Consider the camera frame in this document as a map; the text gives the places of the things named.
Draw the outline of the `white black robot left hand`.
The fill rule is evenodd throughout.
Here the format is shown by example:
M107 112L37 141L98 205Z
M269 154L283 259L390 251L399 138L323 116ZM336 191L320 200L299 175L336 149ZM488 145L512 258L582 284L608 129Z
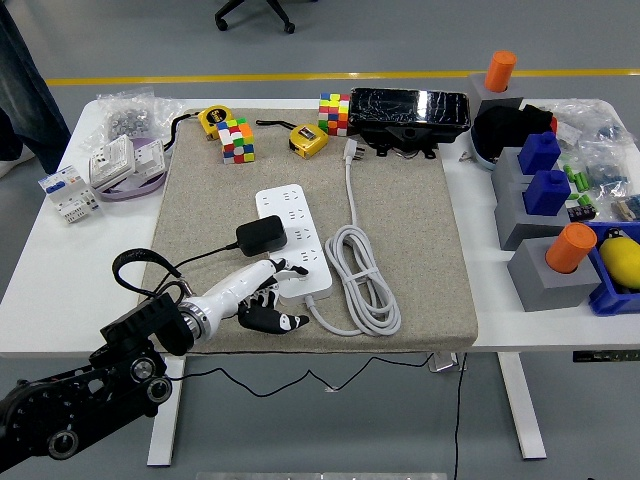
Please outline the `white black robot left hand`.
M275 309L279 285L275 274L289 270L305 276L308 270L285 259L260 260L227 276L204 295L179 304L179 311L196 344L210 340L223 319L236 316L241 326L283 335L309 323L306 315L287 315Z

